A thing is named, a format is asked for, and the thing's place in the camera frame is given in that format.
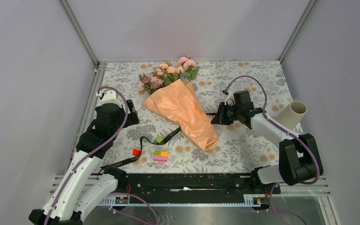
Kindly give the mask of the peach paper flower bouquet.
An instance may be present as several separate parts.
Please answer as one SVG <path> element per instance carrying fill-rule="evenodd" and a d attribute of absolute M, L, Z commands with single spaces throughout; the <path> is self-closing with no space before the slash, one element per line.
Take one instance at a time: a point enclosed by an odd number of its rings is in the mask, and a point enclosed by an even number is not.
<path fill-rule="evenodd" d="M 192 143 L 210 151 L 218 143 L 218 135 L 197 101 L 192 81 L 199 69 L 190 57 L 181 57 L 176 64 L 166 61 L 149 75 L 139 74 L 138 87 L 149 94 L 145 108 L 176 123 Z"/>

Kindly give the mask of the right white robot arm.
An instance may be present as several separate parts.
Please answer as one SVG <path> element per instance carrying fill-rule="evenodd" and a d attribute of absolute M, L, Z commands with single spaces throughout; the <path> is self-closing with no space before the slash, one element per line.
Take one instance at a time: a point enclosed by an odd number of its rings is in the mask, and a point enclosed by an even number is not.
<path fill-rule="evenodd" d="M 240 122 L 263 135 L 279 150 L 278 164 L 255 168 L 246 187 L 256 193 L 270 190 L 278 183 L 289 186 L 314 184 L 323 174 L 319 151 L 311 134 L 298 134 L 272 119 L 261 107 L 254 107 L 248 91 L 237 91 L 233 98 L 220 102 L 211 113 L 213 125 Z"/>

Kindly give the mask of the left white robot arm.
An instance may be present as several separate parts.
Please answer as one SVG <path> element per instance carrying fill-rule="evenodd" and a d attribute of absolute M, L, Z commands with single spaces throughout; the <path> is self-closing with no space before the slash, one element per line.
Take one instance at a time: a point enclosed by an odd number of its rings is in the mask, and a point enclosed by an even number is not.
<path fill-rule="evenodd" d="M 104 174 L 102 181 L 88 190 L 81 191 L 93 170 L 122 128 L 140 122 L 132 100 L 122 106 L 118 100 L 103 100 L 95 109 L 97 117 L 80 136 L 71 165 L 51 199 L 41 209 L 34 209 L 29 221 L 34 225 L 81 225 L 88 214 L 110 192 L 125 190 L 124 171 Z"/>

